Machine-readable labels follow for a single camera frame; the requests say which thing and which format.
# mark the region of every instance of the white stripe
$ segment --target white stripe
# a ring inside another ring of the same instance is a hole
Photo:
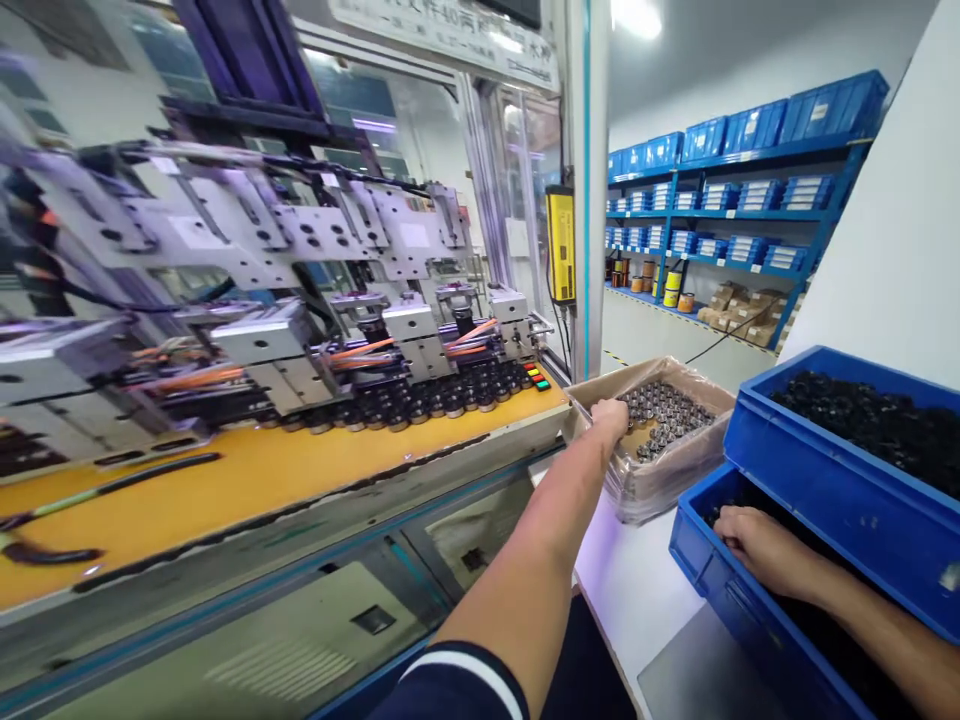
[[[503,678],[497,675],[489,665],[473,657],[473,655],[468,655],[467,653],[456,650],[438,650],[437,652],[427,653],[407,668],[407,671],[400,679],[403,680],[403,678],[423,665],[453,665],[454,667],[463,668],[464,670],[472,672],[489,685],[490,689],[497,694],[507,708],[507,712],[510,713],[512,720],[523,720],[520,703],[517,702],[517,698],[514,697],[510,686],[507,685]]]

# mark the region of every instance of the forearm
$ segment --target forearm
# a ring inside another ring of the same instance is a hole
[[[537,718],[560,657],[577,552],[597,506],[615,433],[594,427],[553,461],[507,544],[437,632],[494,653]]]
[[[617,439],[595,425],[557,456],[514,531],[515,537],[543,546],[567,575],[597,508]]]
[[[926,720],[960,718],[960,648],[833,565],[811,602],[850,633]]]

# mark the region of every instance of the power cord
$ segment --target power cord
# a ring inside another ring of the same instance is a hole
[[[756,320],[758,317],[760,317],[760,316],[763,315],[765,312],[767,312],[767,310],[769,310],[769,309],[772,308],[774,305],[776,305],[779,301],[780,301],[780,298],[777,298],[776,300],[774,300],[773,302],[771,302],[769,305],[767,305],[763,310],[761,310],[760,312],[758,312],[758,313],[757,313],[756,315],[754,315],[752,318],[750,318],[750,319],[748,319],[748,320],[745,320],[744,322],[740,323],[740,325],[736,328],[736,330],[739,330],[740,328],[742,328],[742,327],[744,327],[744,326],[749,325],[750,323],[752,323],[752,322],[753,322],[754,320]],[[694,355],[692,358],[690,358],[689,360],[687,360],[687,361],[684,363],[684,365],[689,365],[689,364],[692,363],[694,360],[698,360],[698,359],[702,358],[702,357],[703,357],[704,355],[706,355],[708,352],[710,352],[711,350],[713,350],[717,345],[719,345],[719,344],[722,343],[724,340],[726,340],[728,337],[730,337],[731,335],[733,335],[734,332],[736,332],[736,331],[735,331],[735,330],[727,330],[727,331],[723,334],[723,336],[722,336],[719,340],[717,340],[713,345],[711,345],[710,347],[708,347],[708,348],[707,348],[706,350],[704,350],[702,353],[699,353],[699,354],[697,354],[697,355]]]

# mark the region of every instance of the blue plastic crate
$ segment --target blue plastic crate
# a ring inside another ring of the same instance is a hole
[[[607,156],[607,182],[623,174],[623,150],[614,150]]]
[[[703,519],[739,498],[748,485],[725,463],[684,492],[670,554],[791,717],[874,720],[870,708]]]
[[[724,155],[776,145],[786,108],[786,100],[777,100],[728,117]]]
[[[740,387],[727,457],[881,589],[954,644],[960,593],[960,502],[770,399],[803,370],[866,382],[918,407],[960,412],[960,393],[825,347]]]
[[[833,135],[873,135],[889,91],[880,71],[871,70],[792,95],[777,144]]]
[[[683,133],[681,132],[647,140],[643,155],[643,169],[650,171],[674,167],[682,147]]]
[[[833,187],[833,175],[797,175],[787,178],[787,190],[822,190]]]
[[[623,153],[620,164],[623,168],[624,175],[636,175],[643,172],[643,143],[629,147],[626,150],[621,150],[620,152]]]
[[[683,162],[716,157],[723,149],[723,138],[727,130],[727,118],[721,116],[687,128],[683,138]]]

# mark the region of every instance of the ceiling light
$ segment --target ceiling light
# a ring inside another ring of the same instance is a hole
[[[613,28],[628,30],[644,40],[653,40],[663,30],[660,11],[647,2],[613,0]]]
[[[488,31],[487,35],[490,36],[490,39],[493,40],[497,45],[502,47],[504,50],[509,50],[510,52],[522,53],[523,45],[514,40],[513,38],[508,38],[503,33]]]

